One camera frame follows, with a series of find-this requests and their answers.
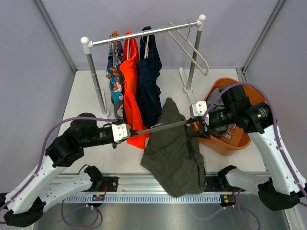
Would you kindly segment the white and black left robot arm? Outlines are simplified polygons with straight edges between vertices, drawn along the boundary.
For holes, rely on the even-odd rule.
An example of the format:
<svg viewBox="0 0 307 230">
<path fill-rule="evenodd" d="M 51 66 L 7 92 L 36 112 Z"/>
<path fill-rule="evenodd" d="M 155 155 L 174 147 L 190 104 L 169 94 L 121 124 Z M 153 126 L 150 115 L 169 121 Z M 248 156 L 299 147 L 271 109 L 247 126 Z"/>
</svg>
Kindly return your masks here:
<svg viewBox="0 0 307 230">
<path fill-rule="evenodd" d="M 7 210 L 3 224 L 28 227 L 59 201 L 77 192 L 102 188 L 104 177 L 95 166 L 88 166 L 73 179 L 48 188 L 58 175 L 84 156 L 85 148 L 109 144 L 116 147 L 138 134 L 121 119 L 103 119 L 102 127 L 97 125 L 99 120 L 91 113 L 63 120 L 62 123 L 70 123 L 69 128 L 49 146 L 46 145 L 50 136 L 47 133 L 38 165 L 15 189 L 0 195 L 0 208 Z"/>
</svg>

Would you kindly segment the olive green shorts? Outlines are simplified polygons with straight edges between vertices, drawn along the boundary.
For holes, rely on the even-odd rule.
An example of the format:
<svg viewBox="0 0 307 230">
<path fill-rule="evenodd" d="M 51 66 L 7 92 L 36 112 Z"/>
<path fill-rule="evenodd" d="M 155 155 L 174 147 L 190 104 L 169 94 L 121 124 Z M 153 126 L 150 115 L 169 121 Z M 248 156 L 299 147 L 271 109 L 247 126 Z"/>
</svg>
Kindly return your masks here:
<svg viewBox="0 0 307 230">
<path fill-rule="evenodd" d="M 140 165 L 173 197 L 206 188 L 204 158 L 192 133 L 187 125 L 154 132 L 143 152 Z"/>
</svg>

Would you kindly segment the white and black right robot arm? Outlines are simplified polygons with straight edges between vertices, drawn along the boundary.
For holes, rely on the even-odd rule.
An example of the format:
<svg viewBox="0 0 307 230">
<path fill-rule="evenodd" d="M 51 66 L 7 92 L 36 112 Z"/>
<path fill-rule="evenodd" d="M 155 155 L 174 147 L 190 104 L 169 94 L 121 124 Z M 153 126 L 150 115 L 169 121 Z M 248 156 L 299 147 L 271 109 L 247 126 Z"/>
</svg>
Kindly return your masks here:
<svg viewBox="0 0 307 230">
<path fill-rule="evenodd" d="M 230 165 L 218 172 L 219 188 L 237 187 L 255 194 L 272 211 L 293 208 L 307 196 L 307 181 L 283 143 L 271 102 L 265 98 L 264 102 L 251 104 L 244 86 L 259 91 L 250 83 L 229 84 L 214 99 L 214 102 L 221 99 L 223 108 L 213 111 L 213 103 L 193 101 L 187 123 L 199 123 L 200 128 L 193 135 L 206 139 L 214 128 L 235 124 L 254 142 L 270 174 L 268 177 L 256 176 Z"/>
</svg>

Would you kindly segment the beige hanger of olive shorts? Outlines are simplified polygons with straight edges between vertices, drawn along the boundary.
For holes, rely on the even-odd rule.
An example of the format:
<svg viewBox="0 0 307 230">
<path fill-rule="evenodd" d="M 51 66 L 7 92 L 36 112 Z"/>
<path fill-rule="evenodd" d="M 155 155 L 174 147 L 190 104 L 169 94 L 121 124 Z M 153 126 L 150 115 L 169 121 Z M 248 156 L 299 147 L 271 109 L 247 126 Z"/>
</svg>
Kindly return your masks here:
<svg viewBox="0 0 307 230">
<path fill-rule="evenodd" d="M 172 124 L 162 125 L 162 126 L 155 126 L 153 128 L 150 128 L 150 129 L 139 131 L 139 136 L 140 135 L 145 135 L 145 134 L 148 134 L 148 133 L 153 133 L 153 132 L 158 132 L 158 131 L 166 130 L 166 129 L 171 129 L 171 128 L 182 126 L 182 125 L 185 125 L 185 124 L 186 124 L 186 120 L 180 121 L 180 122 L 176 122 L 176 123 L 172 123 Z"/>
</svg>

